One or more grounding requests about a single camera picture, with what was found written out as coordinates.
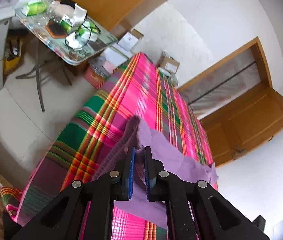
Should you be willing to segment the white small box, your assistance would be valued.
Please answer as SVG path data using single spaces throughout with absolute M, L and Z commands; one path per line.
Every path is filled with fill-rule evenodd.
M 126 51 L 131 51 L 143 37 L 144 35 L 137 29 L 132 29 L 125 33 L 125 35 L 118 41 L 118 45 Z

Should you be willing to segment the wooden door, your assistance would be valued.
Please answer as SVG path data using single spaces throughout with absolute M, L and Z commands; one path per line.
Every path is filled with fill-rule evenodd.
M 234 161 L 283 130 L 283 96 L 263 83 L 201 119 L 215 166 Z

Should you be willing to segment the brown cardboard box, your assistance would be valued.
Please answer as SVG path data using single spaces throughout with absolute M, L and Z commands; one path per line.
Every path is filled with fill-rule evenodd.
M 167 52 L 163 51 L 158 61 L 158 66 L 168 71 L 170 74 L 176 74 L 180 63 L 176 61 L 172 56 L 170 56 Z

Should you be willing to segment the pink plaid bed sheet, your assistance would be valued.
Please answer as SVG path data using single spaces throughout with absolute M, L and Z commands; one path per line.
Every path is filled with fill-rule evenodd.
M 14 239 L 197 239 L 182 181 L 217 181 L 206 133 L 143 53 L 74 115 L 23 192 Z

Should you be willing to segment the plastic door curtain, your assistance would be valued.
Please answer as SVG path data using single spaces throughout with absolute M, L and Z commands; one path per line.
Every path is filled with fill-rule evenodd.
M 180 94 L 202 119 L 235 100 L 261 82 L 252 51 L 246 49 Z

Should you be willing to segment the cluttered side table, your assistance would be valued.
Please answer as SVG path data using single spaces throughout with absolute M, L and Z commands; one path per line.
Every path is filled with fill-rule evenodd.
M 108 30 L 88 16 L 86 9 L 72 0 L 28 0 L 16 7 L 15 16 L 37 38 L 35 65 L 18 79 L 36 78 L 41 109 L 44 110 L 40 68 L 50 60 L 40 61 L 39 48 L 46 45 L 63 63 L 79 66 L 118 40 Z

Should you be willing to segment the purple fleece garment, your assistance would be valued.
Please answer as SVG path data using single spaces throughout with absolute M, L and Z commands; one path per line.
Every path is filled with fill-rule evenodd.
M 183 181 L 195 183 L 205 180 L 214 185 L 218 180 L 216 167 L 214 163 L 202 165 L 195 159 L 181 154 L 168 142 L 163 133 L 151 129 L 141 117 L 134 115 L 128 120 L 123 136 L 110 149 L 92 180 L 97 180 L 106 172 L 113 170 L 116 162 L 125 159 L 128 149 L 134 147 L 136 156 L 132 199 L 129 202 L 116 202 L 115 206 L 122 211 L 167 229 L 165 204 L 149 202 L 146 199 L 143 154 L 146 146 L 151 148 L 153 159 L 161 161 L 165 170 L 177 175 Z

